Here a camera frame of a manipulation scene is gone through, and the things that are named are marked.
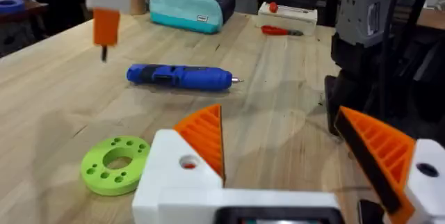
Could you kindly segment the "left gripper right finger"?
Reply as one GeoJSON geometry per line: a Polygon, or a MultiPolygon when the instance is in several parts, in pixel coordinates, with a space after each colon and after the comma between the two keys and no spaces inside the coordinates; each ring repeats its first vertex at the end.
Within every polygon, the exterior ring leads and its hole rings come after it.
{"type": "Polygon", "coordinates": [[[334,126],[379,199],[359,201],[361,223],[444,222],[444,147],[439,142],[413,139],[345,106],[334,126]]]}

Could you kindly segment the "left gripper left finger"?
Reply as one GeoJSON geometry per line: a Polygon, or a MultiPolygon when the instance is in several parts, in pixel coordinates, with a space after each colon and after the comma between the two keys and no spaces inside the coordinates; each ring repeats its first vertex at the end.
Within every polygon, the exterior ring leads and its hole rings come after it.
{"type": "Polygon", "coordinates": [[[225,155],[220,104],[200,109],[172,129],[158,130],[132,202],[135,223],[160,223],[161,194],[171,189],[222,188],[225,155]]]}

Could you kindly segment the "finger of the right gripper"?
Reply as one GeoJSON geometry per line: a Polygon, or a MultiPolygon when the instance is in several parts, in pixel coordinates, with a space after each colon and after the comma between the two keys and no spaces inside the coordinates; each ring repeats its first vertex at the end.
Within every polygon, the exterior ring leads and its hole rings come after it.
{"type": "Polygon", "coordinates": [[[130,0],[86,0],[93,14],[93,43],[102,48],[101,60],[107,61],[108,48],[118,43],[120,14],[130,11],[130,0]]]}

